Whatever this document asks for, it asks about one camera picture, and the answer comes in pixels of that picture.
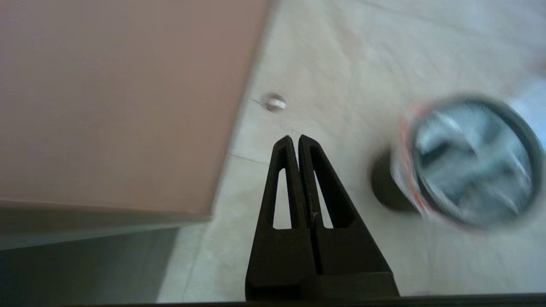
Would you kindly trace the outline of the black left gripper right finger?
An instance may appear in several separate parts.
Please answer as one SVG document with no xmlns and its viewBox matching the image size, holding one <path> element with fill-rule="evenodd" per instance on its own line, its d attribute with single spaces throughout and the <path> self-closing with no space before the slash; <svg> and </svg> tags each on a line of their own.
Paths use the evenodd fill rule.
<svg viewBox="0 0 546 307">
<path fill-rule="evenodd" d="M 394 274 L 319 142 L 299 138 L 299 171 L 316 274 L 300 282 L 306 299 L 399 297 Z"/>
</svg>

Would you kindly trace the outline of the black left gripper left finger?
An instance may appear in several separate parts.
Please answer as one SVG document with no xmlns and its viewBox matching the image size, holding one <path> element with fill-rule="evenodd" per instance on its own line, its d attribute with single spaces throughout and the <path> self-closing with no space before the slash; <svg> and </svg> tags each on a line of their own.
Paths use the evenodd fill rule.
<svg viewBox="0 0 546 307">
<path fill-rule="evenodd" d="M 273 226 L 280 171 L 285 171 L 290 229 Z M 245 278 L 247 301 L 294 301 L 300 282 L 316 275 L 305 197 L 294 142 L 284 136 L 273 146 L 261 209 Z"/>
</svg>

